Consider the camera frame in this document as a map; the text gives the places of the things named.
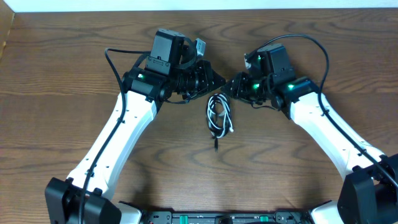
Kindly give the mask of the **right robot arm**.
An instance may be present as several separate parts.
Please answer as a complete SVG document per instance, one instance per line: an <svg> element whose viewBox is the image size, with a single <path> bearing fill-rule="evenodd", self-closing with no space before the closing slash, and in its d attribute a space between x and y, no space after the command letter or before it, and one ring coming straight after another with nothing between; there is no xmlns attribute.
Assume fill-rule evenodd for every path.
<svg viewBox="0 0 398 224"><path fill-rule="evenodd" d="M282 44L244 57L246 71L222 91L250 105L271 106L303 128L331 159L344 180L338 201L310 210L313 223L395 223L397 156L386 156L356 133L308 77L298 78Z"/></svg>

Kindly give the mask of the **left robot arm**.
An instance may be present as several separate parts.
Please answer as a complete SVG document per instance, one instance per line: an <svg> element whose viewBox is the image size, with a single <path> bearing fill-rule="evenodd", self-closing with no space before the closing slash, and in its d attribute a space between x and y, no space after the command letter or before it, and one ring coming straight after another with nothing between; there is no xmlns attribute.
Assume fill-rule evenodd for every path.
<svg viewBox="0 0 398 224"><path fill-rule="evenodd" d="M139 51L132 68L116 77L119 95L96 141L65 180L45 188L51 223L139 223L142 212L113 203L120 173L137 140L173 94L187 104L225 84L203 58L206 44L159 29L150 51Z"/></svg>

